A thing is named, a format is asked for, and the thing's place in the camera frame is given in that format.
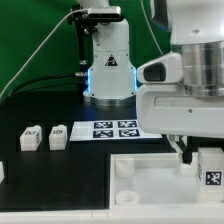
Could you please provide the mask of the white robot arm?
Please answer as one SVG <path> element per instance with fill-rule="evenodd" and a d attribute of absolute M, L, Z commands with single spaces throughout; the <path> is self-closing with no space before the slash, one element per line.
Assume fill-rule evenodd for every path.
<path fill-rule="evenodd" d="M 136 102 L 146 133 L 224 137 L 224 0 L 149 0 L 151 18 L 171 33 L 171 51 L 134 70 L 129 25 L 109 0 L 78 0 L 93 35 L 84 100 Z"/>

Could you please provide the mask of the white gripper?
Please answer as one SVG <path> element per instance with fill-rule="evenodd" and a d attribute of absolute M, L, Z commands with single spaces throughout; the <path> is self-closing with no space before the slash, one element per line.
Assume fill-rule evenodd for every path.
<path fill-rule="evenodd" d="M 224 97 L 195 98 L 175 84 L 144 84 L 136 96 L 136 114 L 146 133 L 167 135 L 181 163 L 187 137 L 224 138 Z"/>

